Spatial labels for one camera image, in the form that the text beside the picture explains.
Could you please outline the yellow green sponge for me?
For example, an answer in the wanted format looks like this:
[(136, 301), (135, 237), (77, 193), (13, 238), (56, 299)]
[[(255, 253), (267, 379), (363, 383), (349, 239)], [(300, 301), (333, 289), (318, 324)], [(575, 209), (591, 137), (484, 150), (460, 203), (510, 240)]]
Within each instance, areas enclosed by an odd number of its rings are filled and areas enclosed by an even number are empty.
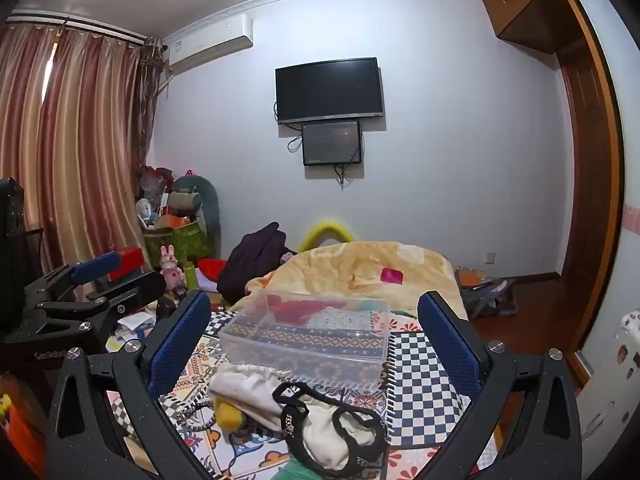
[(236, 406), (221, 398), (214, 399), (214, 414), (216, 424), (227, 434), (242, 429), (246, 424), (245, 414)]

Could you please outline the white drawstring cloth pouch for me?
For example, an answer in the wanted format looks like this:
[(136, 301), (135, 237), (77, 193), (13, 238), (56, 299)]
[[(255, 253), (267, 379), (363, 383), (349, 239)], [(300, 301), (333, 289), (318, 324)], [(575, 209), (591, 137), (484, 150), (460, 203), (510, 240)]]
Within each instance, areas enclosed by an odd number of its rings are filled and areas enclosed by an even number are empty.
[(272, 395), (281, 384), (273, 368), (223, 362), (210, 378), (208, 392), (265, 428), (280, 432), (282, 408)]

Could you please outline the clear plastic storage box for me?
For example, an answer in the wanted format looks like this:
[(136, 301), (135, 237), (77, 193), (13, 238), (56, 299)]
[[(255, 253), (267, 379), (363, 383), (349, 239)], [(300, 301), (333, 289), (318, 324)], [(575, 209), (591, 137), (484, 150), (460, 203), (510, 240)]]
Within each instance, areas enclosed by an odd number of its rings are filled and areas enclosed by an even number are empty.
[(311, 386), (375, 390), (390, 340), (386, 300), (260, 290), (218, 337), (227, 360)]

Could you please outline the red box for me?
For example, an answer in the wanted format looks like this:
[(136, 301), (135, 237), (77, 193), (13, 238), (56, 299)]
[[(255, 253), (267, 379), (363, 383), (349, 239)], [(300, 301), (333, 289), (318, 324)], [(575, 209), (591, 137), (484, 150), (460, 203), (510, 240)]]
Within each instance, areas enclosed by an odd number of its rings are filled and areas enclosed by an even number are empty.
[(119, 255), (120, 263), (116, 270), (108, 274), (108, 279), (111, 282), (126, 278), (134, 271), (142, 269), (144, 257), (140, 247), (120, 248), (116, 250), (116, 254)]

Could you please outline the pink rabbit plush toy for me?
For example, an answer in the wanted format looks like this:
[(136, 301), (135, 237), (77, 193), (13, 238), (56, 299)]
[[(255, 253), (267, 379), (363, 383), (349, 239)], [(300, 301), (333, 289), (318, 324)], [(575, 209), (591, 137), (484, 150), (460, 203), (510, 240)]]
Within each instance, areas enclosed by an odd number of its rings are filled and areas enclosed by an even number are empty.
[(178, 267), (175, 247), (172, 245), (160, 248), (160, 273), (165, 279), (168, 292), (173, 292), (176, 288), (186, 287), (183, 270)]

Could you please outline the white sticker suitcase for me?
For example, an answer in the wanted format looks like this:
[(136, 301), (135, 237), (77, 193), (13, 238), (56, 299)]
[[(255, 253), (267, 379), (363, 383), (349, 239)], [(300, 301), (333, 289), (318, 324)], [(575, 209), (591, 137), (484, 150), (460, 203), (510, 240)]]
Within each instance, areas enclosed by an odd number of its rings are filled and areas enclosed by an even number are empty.
[(622, 317), (603, 359), (577, 397), (584, 477), (612, 450), (639, 405), (638, 310)]

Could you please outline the red cushion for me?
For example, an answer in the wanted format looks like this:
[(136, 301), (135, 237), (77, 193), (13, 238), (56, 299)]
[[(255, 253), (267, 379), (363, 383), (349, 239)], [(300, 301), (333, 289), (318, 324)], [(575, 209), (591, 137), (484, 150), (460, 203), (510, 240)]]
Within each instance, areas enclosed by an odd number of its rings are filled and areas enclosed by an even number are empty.
[(218, 282), (226, 263), (227, 261), (222, 259), (201, 258), (196, 263), (196, 276), (200, 281)]

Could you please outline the patterned colourful bed sheet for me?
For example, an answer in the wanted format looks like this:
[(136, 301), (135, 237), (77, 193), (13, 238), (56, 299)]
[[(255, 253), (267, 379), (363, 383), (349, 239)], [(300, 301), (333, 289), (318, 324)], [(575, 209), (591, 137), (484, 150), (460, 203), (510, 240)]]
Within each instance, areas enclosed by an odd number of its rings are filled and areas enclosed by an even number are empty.
[[(174, 390), (160, 397), (160, 406), (212, 478), (281, 479), (295, 468), (280, 434), (256, 422), (224, 434), (212, 422), (207, 385), (224, 359), (220, 332), (232, 318), (230, 312), (212, 314)], [(375, 410), (386, 422), (388, 450), (361, 478), (412, 479), (444, 444), (470, 401), (454, 390), (431, 343), (408, 314), (390, 318), (387, 370), (386, 382), (375, 392), (322, 392)]]

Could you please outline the dark purple jacket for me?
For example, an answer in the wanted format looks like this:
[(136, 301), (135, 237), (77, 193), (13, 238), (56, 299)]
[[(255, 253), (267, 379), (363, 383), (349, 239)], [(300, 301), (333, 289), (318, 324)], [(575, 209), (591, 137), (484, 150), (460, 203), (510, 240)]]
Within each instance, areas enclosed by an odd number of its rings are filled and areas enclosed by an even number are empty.
[(286, 247), (285, 232), (278, 222), (243, 236), (218, 275), (217, 290), (227, 304), (233, 306), (246, 295), (246, 285), (260, 278), (296, 255)]

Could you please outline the striped pink brown curtain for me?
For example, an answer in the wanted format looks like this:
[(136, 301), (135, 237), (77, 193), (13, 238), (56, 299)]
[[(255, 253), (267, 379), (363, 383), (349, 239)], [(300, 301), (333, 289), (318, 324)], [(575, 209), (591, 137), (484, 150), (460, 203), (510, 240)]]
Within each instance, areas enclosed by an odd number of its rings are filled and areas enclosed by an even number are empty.
[(143, 243), (136, 172), (148, 154), (158, 44), (65, 26), (1, 29), (1, 173), (24, 188), (46, 270)]

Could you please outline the yellow curved pillow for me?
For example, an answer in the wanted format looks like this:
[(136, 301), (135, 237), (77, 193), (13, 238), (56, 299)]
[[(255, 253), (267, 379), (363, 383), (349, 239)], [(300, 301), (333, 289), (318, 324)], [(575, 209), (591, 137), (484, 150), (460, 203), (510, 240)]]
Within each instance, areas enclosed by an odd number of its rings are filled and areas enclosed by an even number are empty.
[(354, 234), (344, 226), (343, 223), (336, 220), (322, 220), (316, 223), (305, 235), (299, 245), (299, 252), (306, 252), (317, 248), (324, 240), (337, 240), (339, 243), (351, 243), (356, 240)]

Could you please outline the beige fleece blanket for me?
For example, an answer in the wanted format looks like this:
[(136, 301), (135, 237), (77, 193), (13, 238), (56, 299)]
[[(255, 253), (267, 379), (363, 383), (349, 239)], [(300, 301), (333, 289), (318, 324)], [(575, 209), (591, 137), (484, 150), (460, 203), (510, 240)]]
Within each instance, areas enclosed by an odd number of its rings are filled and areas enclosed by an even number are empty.
[(434, 290), (465, 320), (454, 267), (432, 250), (398, 242), (350, 242), (300, 252), (245, 286), (245, 296), (230, 307), (246, 307), (256, 292), (383, 299), (393, 311), (416, 314), (424, 292)]

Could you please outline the white wall air conditioner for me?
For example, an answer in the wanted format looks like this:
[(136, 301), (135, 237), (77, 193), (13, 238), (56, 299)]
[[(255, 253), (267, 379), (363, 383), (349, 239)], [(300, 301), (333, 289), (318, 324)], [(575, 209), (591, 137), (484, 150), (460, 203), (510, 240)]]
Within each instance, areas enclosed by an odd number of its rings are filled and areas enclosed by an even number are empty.
[(206, 25), (169, 45), (169, 70), (182, 74), (194, 67), (253, 47), (253, 23), (246, 14)]

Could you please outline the small black wall monitor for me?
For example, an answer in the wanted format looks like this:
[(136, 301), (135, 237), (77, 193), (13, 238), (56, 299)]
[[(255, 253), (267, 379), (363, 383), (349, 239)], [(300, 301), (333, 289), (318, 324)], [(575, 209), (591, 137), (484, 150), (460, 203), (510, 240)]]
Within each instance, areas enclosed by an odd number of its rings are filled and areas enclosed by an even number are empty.
[(360, 123), (314, 122), (302, 128), (305, 166), (358, 165), (362, 159)]

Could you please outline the large black wall television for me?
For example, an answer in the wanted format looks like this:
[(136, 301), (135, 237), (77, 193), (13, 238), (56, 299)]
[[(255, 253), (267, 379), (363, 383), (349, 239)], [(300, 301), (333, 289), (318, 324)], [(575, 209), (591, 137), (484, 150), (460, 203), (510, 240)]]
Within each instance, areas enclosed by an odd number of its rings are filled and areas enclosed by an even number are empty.
[(376, 58), (349, 58), (277, 68), (279, 124), (384, 115)]

